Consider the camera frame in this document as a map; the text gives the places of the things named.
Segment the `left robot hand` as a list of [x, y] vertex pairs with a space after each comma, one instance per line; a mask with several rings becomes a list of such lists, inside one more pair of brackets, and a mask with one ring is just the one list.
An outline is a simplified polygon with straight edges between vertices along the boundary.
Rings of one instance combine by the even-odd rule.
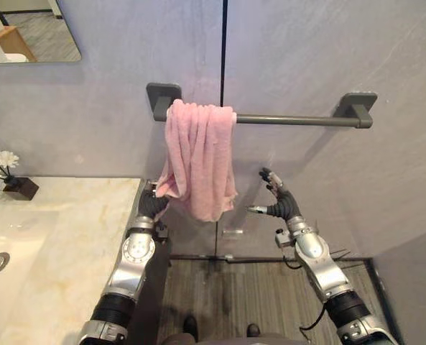
[[166, 196], [157, 197], [155, 193], [156, 185], [147, 181], [142, 189], [138, 203], [138, 216], [147, 217], [153, 222], [157, 222], [169, 205], [169, 198]]

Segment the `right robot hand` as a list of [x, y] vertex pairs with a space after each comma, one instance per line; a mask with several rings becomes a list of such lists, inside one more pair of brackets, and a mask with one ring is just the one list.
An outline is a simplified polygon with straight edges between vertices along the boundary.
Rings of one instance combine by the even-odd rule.
[[295, 197], [285, 187], [284, 182], [275, 172], [263, 167], [259, 171], [259, 175], [267, 184], [267, 190], [276, 198], [276, 202], [270, 206], [248, 206], [246, 208], [248, 212], [265, 214], [285, 221], [302, 215]]

